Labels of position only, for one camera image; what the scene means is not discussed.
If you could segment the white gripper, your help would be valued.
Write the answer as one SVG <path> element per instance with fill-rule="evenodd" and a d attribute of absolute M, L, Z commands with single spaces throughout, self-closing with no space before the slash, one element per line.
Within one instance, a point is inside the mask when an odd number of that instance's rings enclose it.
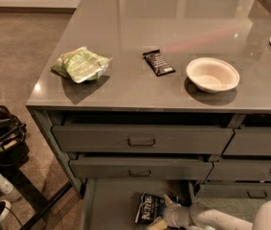
<path fill-rule="evenodd" d="M 190 209 L 173 203 L 167 195 L 164 195 L 164 200 L 167 206 L 164 211 L 164 219 L 158 217 L 147 227 L 147 230 L 166 230 L 168 225 L 169 227 L 188 229 L 192 225 Z"/>

